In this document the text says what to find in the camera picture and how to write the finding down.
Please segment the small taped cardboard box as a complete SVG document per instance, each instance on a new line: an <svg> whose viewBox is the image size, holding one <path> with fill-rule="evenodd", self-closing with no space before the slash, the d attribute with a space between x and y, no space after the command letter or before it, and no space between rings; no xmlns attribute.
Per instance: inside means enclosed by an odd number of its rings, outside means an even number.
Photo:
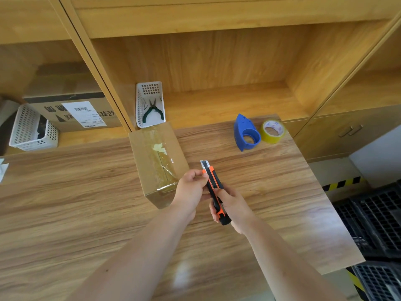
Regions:
<svg viewBox="0 0 401 301"><path fill-rule="evenodd" d="M168 207L188 162L169 122L129 133L144 196L158 209Z"/></svg>

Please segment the person's right hand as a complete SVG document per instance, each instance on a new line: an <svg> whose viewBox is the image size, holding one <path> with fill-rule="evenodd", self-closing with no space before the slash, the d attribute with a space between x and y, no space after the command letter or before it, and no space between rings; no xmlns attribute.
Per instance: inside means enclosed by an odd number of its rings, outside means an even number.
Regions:
<svg viewBox="0 0 401 301"><path fill-rule="evenodd" d="M240 234L244 234L250 220L254 219L255 214L246 203L240 192L231 187L231 205L223 205L228 216L231 218L233 228Z"/></svg>

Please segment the narrow white plastic basket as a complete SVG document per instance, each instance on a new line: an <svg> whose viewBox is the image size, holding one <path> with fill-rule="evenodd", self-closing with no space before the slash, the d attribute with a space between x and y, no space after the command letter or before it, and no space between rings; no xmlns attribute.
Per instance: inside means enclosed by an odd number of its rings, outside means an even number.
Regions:
<svg viewBox="0 0 401 301"><path fill-rule="evenodd" d="M148 108L149 100L153 101L154 99L158 99L159 108L164 112L165 122L166 122L166 112L164 109L162 82L152 81L152 82L143 82L136 84L136 123L138 128L143 129L153 126L153 125L150 126L143 125L142 116L144 115L146 109Z"/></svg>

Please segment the orange black utility knife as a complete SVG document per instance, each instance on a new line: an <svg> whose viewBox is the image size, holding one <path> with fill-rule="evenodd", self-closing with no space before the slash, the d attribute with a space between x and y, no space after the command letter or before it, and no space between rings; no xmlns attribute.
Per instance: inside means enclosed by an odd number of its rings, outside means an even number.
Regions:
<svg viewBox="0 0 401 301"><path fill-rule="evenodd" d="M223 202L216 195L215 189L224 189L223 184L220 182L218 175L213 166L209 164L207 160L200 160L203 173L208 174L208 191L211 195L213 201L213 207L216 211L216 214L219 219L219 223L223 226L226 226L231 223L231 218L228 216L228 213L225 211L223 206Z"/></svg>

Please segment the wide white plastic basket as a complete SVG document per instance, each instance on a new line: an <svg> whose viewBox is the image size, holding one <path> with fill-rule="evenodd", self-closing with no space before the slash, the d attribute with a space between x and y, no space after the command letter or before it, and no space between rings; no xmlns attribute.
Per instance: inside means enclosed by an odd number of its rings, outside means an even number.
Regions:
<svg viewBox="0 0 401 301"><path fill-rule="evenodd" d="M58 147L58 129L29 104L21 105L16 114L9 146L23 151Z"/></svg>

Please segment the green-handled pliers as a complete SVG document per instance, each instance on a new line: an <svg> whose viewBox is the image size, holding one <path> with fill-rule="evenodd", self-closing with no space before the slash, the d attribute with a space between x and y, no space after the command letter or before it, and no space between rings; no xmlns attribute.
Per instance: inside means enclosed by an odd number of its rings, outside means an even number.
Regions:
<svg viewBox="0 0 401 301"><path fill-rule="evenodd" d="M145 126L165 122L164 112L159 108L158 99L149 100L148 108L142 116L142 123Z"/></svg>

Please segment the blue tape dispenser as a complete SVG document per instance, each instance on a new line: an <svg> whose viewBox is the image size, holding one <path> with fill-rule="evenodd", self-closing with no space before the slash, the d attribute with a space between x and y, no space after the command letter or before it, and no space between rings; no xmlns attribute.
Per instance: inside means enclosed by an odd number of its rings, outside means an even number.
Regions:
<svg viewBox="0 0 401 301"><path fill-rule="evenodd" d="M241 152L253 149L261 141L261 135L253 122L242 114L238 114L233 130L236 145Z"/></svg>

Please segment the black plastic crate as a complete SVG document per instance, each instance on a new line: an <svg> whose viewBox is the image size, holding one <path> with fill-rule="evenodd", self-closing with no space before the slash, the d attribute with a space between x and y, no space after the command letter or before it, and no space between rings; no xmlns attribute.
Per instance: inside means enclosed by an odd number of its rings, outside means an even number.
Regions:
<svg viewBox="0 0 401 301"><path fill-rule="evenodd" d="M333 206L364 258L401 262L401 179Z"/></svg>
<svg viewBox="0 0 401 301"><path fill-rule="evenodd" d="M351 270L363 301L401 301L401 263L366 261Z"/></svg>

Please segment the yellow packing tape roll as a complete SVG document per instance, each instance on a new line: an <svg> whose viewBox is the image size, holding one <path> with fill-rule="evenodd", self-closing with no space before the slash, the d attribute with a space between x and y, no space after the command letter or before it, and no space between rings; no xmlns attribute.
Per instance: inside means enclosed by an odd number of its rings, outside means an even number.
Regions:
<svg viewBox="0 0 401 301"><path fill-rule="evenodd" d="M269 144L278 143L285 135L286 128L282 122L268 119L264 121L259 129L261 140Z"/></svg>

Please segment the wooden shelf cabinet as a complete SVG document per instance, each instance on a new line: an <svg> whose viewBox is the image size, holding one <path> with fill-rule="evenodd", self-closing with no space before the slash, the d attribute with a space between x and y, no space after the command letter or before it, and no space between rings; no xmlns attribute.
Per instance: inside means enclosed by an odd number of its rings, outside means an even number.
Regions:
<svg viewBox="0 0 401 301"><path fill-rule="evenodd" d="M348 156L401 125L401 0L0 0L0 99L78 73L138 130L136 84L161 81L174 128L277 114L308 162ZM364 127L338 137L348 126Z"/></svg>

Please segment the large labelled cardboard box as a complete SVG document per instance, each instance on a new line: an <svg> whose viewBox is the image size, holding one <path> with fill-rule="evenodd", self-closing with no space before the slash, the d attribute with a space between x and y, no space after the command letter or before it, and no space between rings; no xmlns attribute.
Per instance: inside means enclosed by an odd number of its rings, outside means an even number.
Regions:
<svg viewBox="0 0 401 301"><path fill-rule="evenodd" d="M61 132L121 127L103 92L24 97Z"/></svg>

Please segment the person's left hand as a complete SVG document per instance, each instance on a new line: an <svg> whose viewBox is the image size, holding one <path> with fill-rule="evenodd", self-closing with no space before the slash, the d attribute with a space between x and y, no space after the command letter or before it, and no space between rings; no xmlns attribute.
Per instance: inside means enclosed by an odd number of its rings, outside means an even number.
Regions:
<svg viewBox="0 0 401 301"><path fill-rule="evenodd" d="M199 202L211 199L207 183L208 180L191 180L189 170L179 180L170 206L188 221L193 220Z"/></svg>

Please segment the person's left forearm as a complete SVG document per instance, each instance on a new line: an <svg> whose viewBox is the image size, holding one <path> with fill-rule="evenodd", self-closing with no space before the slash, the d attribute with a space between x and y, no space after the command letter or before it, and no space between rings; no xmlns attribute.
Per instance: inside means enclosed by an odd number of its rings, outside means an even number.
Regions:
<svg viewBox="0 0 401 301"><path fill-rule="evenodd" d="M174 200L66 301L149 301L198 203Z"/></svg>

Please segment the yellow black hazard tape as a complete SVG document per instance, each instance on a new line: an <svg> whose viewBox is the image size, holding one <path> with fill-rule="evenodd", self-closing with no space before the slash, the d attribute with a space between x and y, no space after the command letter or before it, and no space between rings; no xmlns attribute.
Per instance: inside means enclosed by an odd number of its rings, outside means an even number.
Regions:
<svg viewBox="0 0 401 301"><path fill-rule="evenodd" d="M351 179L347 179L347 180L343 180L343 181L339 181L339 182L335 182L335 183L331 183L331 184L327 184L322 186L322 189L324 192L329 192L335 189L339 189L339 188L343 188L346 186L350 186L350 185L355 185L358 184L360 182L364 182L365 179L362 176L358 176L358 177L354 177Z"/></svg>

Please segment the person's right forearm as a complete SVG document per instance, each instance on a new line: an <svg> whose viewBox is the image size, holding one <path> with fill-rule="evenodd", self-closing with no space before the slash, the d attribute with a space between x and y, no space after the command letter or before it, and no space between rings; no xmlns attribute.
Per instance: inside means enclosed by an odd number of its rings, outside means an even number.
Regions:
<svg viewBox="0 0 401 301"><path fill-rule="evenodd" d="M250 243L276 301L347 301L270 225L253 214L232 219Z"/></svg>

